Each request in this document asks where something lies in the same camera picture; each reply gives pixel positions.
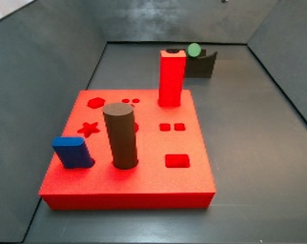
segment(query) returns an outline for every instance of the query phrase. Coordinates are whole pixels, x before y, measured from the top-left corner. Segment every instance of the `shape sorter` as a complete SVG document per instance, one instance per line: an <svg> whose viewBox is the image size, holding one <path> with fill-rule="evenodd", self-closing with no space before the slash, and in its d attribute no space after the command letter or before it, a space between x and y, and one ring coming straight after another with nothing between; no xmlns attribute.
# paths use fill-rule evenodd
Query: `shape sorter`
<svg viewBox="0 0 307 244"><path fill-rule="evenodd" d="M90 169L66 169L55 153L40 195L54 210L207 208L216 193L195 104L162 108L159 90L82 91L63 136L84 136ZM139 164L114 167L103 105L134 106Z"/></svg>

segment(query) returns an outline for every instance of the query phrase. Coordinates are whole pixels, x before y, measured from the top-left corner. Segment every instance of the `small square hole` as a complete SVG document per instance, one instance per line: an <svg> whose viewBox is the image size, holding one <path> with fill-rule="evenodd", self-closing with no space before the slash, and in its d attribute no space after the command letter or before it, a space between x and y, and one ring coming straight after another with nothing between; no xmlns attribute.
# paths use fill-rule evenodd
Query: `small square hole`
<svg viewBox="0 0 307 244"><path fill-rule="evenodd" d="M183 123L176 123L176 124L175 124L175 130L176 130L178 132L183 132L183 131L186 131L186 125L184 125Z"/></svg>
<svg viewBox="0 0 307 244"><path fill-rule="evenodd" d="M171 124L170 123L162 123L162 124L159 124L159 129L160 129L162 132L171 131Z"/></svg>

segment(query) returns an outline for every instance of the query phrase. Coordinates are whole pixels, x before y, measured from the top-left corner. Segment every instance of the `block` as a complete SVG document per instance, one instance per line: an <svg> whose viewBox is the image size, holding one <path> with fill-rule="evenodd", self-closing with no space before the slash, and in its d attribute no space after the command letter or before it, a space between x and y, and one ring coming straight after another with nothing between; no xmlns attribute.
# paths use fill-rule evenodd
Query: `block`
<svg viewBox="0 0 307 244"><path fill-rule="evenodd" d="M160 51L159 106L182 105L182 87L186 69L186 52Z"/></svg>
<svg viewBox="0 0 307 244"><path fill-rule="evenodd" d="M103 108L114 165L130 170L138 165L136 125L134 107L126 103L112 103Z"/></svg>
<svg viewBox="0 0 307 244"><path fill-rule="evenodd" d="M95 165L83 137L56 137L52 147L67 169L91 168Z"/></svg>
<svg viewBox="0 0 307 244"><path fill-rule="evenodd" d="M182 49L168 49L171 53L178 53ZM186 58L186 78L211 78L214 72L218 51L207 55L207 50L202 50L196 57Z"/></svg>
<svg viewBox="0 0 307 244"><path fill-rule="evenodd" d="M140 99L134 114L139 164L130 170L114 166L103 108L92 109L96 97L106 104ZM68 170L58 154L48 167L40 195L52 210L112 210L207 208L216 193L210 158L195 104L188 90L182 91L182 106L162 108L159 90L83 91L79 94L63 136L78 136L84 122L98 122L99 132L86 139L96 165ZM163 132L160 124L170 124ZM175 131L183 123L186 131Z"/></svg>

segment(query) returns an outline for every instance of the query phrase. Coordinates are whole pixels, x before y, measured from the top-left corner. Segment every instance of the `blue block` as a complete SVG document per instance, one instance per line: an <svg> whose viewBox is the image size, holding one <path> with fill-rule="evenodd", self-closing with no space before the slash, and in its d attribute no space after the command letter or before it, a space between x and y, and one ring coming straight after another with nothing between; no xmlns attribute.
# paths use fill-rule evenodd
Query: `blue block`
<svg viewBox="0 0 307 244"><path fill-rule="evenodd" d="M67 169L94 167L95 160L83 137L56 137L52 147Z"/></svg>

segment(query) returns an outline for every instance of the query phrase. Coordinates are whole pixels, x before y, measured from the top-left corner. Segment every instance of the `gray wall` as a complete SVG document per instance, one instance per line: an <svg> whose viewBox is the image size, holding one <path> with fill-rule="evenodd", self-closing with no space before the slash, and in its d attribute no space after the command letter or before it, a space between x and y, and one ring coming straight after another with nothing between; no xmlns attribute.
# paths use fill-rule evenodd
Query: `gray wall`
<svg viewBox="0 0 307 244"><path fill-rule="evenodd" d="M22 241L79 90L104 49L82 1L46 0L0 22L0 241Z"/></svg>
<svg viewBox="0 0 307 244"><path fill-rule="evenodd" d="M278 0L87 0L110 41L246 44Z"/></svg>
<svg viewBox="0 0 307 244"><path fill-rule="evenodd" d="M307 0L281 0L248 46L307 120Z"/></svg>

